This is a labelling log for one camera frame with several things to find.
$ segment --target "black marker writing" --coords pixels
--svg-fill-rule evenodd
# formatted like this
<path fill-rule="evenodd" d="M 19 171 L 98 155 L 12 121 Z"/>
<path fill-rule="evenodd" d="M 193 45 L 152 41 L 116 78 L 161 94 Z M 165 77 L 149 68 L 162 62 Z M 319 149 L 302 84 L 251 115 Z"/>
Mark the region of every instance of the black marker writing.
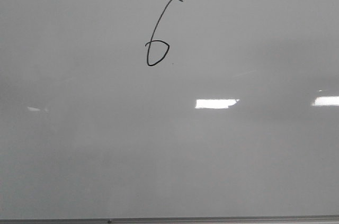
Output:
<path fill-rule="evenodd" d="M 154 66 L 154 65 L 157 65 L 159 62 L 161 62 L 162 60 L 164 60 L 165 57 L 166 57 L 166 55 L 167 55 L 167 53 L 168 53 L 168 51 L 169 51 L 169 49 L 170 49 L 170 46 L 169 46 L 168 43 L 166 43 L 165 41 L 162 41 L 162 40 L 153 40 L 153 37 L 154 37 L 155 30 L 157 30 L 158 24 L 159 24 L 161 18 L 163 17 L 163 15 L 164 15 L 164 13 L 165 13 L 167 7 L 168 7 L 169 4 L 171 3 L 171 1 L 173 1 L 173 0 L 169 0 L 169 2 L 166 4 L 166 6 L 165 6 L 163 12 L 161 13 L 161 15 L 160 15 L 160 17 L 159 17 L 159 20 L 158 20 L 157 24 L 155 25 L 155 28 L 154 28 L 152 37 L 150 37 L 150 41 L 147 42 L 147 43 L 145 44 L 145 46 L 148 45 L 148 49 L 147 49 L 147 65 L 148 65 L 148 66 Z M 165 54 L 161 57 L 161 59 L 160 59 L 159 61 L 157 61 L 157 62 L 155 62 L 155 63 L 153 63 L 153 64 L 150 64 L 150 63 L 149 63 L 149 51 L 150 51 L 150 46 L 151 46 L 152 42 L 161 42 L 161 43 L 163 43 L 163 44 L 165 44 L 165 45 L 167 46 L 167 49 L 166 49 Z"/>

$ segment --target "whiteboard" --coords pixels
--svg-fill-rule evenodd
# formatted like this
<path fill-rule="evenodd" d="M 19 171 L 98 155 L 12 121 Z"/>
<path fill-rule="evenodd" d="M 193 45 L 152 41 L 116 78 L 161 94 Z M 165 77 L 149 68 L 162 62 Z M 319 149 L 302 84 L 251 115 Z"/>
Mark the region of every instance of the whiteboard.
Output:
<path fill-rule="evenodd" d="M 0 0 L 0 217 L 336 214 L 338 13 Z"/>

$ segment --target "handwritten number 6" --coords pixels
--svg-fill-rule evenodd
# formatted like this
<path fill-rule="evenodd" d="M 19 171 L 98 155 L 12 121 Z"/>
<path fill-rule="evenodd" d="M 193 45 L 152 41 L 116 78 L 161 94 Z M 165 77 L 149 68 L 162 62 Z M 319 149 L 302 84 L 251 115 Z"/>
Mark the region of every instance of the handwritten number 6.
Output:
<path fill-rule="evenodd" d="M 169 2 L 166 4 L 166 6 L 165 6 L 163 12 L 161 13 L 161 15 L 160 15 L 160 17 L 159 17 L 159 20 L 158 20 L 157 24 L 155 25 L 155 28 L 154 28 L 152 37 L 150 37 L 150 41 L 147 42 L 147 43 L 145 44 L 145 47 L 148 45 L 148 49 L 147 49 L 147 65 L 148 65 L 148 66 L 154 66 L 154 65 L 157 65 L 159 62 L 161 62 L 162 60 L 164 60 L 165 57 L 166 57 L 166 55 L 167 55 L 167 53 L 168 53 L 168 51 L 169 51 L 169 49 L 170 49 L 170 46 L 169 46 L 169 44 L 168 44 L 167 42 L 162 41 L 162 40 L 153 40 L 153 37 L 154 37 L 155 30 L 157 30 L 157 27 L 158 27 L 158 25 L 159 25 L 159 22 L 160 22 L 161 18 L 163 17 L 163 15 L 164 15 L 164 13 L 165 13 L 167 7 L 168 7 L 169 4 L 171 3 L 171 1 L 173 1 L 173 0 L 169 0 Z M 158 60 L 157 62 L 155 62 L 155 63 L 153 63 L 153 64 L 150 64 L 150 63 L 149 63 L 149 51 L 150 51 L 150 46 L 151 46 L 152 42 L 161 42 L 161 43 L 163 43 L 163 44 L 165 44 L 165 45 L 167 46 L 167 49 L 166 49 L 165 54 L 161 57 L 160 60 Z"/>

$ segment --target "handwritten digit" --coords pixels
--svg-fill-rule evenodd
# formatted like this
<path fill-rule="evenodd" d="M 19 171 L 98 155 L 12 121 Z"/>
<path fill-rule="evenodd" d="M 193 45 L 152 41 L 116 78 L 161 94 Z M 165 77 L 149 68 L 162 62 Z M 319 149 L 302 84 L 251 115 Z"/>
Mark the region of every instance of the handwritten digit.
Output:
<path fill-rule="evenodd" d="M 158 27 L 158 25 L 159 25 L 159 22 L 160 22 L 161 18 L 163 17 L 163 15 L 164 15 L 164 13 L 165 13 L 167 7 L 168 7 L 169 4 L 171 3 L 171 1 L 173 1 L 173 0 L 169 0 L 169 2 L 166 4 L 166 6 L 165 6 L 163 12 L 161 13 L 161 15 L 160 15 L 160 17 L 159 17 L 159 20 L 158 20 L 157 24 L 155 25 L 155 28 L 154 28 L 152 37 L 150 37 L 150 41 L 147 42 L 147 43 L 145 44 L 145 47 L 148 45 L 148 49 L 147 49 L 147 65 L 148 65 L 148 66 L 154 66 L 154 65 L 157 65 L 159 62 L 161 62 L 162 60 L 164 60 L 165 57 L 166 57 L 166 55 L 167 55 L 167 53 L 168 53 L 168 51 L 169 51 L 169 49 L 170 49 L 170 46 L 169 46 L 168 43 L 166 43 L 165 41 L 162 41 L 162 40 L 153 40 L 153 37 L 154 37 L 155 30 L 157 30 L 157 27 Z M 159 61 L 157 61 L 157 62 L 155 62 L 155 63 L 153 63 L 153 64 L 150 64 L 150 63 L 149 63 L 149 51 L 150 51 L 150 46 L 151 46 L 152 42 L 161 42 L 161 43 L 163 43 L 163 44 L 165 44 L 165 45 L 167 46 L 167 49 L 166 49 L 165 54 L 161 57 L 161 59 L 160 59 Z"/>

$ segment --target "black marker ink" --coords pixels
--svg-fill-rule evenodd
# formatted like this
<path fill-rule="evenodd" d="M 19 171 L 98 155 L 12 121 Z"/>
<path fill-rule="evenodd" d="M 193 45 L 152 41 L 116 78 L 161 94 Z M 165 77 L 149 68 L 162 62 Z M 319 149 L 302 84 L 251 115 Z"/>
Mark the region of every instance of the black marker ink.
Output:
<path fill-rule="evenodd" d="M 159 62 L 161 62 L 162 60 L 164 60 L 165 57 L 166 57 L 166 55 L 167 55 L 167 53 L 168 53 L 168 51 L 169 51 L 169 49 L 170 49 L 170 46 L 169 46 L 168 43 L 166 43 L 165 41 L 162 41 L 162 40 L 153 40 L 153 37 L 154 37 L 155 30 L 157 30 L 158 24 L 159 24 L 161 18 L 163 17 L 163 15 L 164 15 L 164 13 L 165 13 L 167 7 L 168 7 L 169 4 L 171 3 L 171 1 L 173 1 L 173 0 L 169 0 L 169 2 L 166 4 L 166 6 L 165 6 L 163 12 L 161 13 L 161 15 L 160 15 L 160 17 L 159 17 L 159 20 L 158 20 L 157 24 L 155 25 L 155 28 L 154 28 L 152 37 L 150 37 L 150 41 L 147 42 L 147 43 L 145 44 L 145 46 L 148 45 L 148 49 L 147 49 L 147 65 L 148 65 L 148 66 L 154 66 L 154 65 L 157 65 Z M 165 54 L 162 56 L 162 58 L 161 58 L 159 61 L 157 61 L 157 62 L 155 62 L 155 63 L 153 63 L 153 64 L 150 64 L 150 63 L 149 63 L 149 51 L 150 51 L 150 46 L 151 46 L 151 43 L 152 43 L 152 42 L 161 42 L 161 43 L 167 45 L 167 50 L 166 50 Z"/>

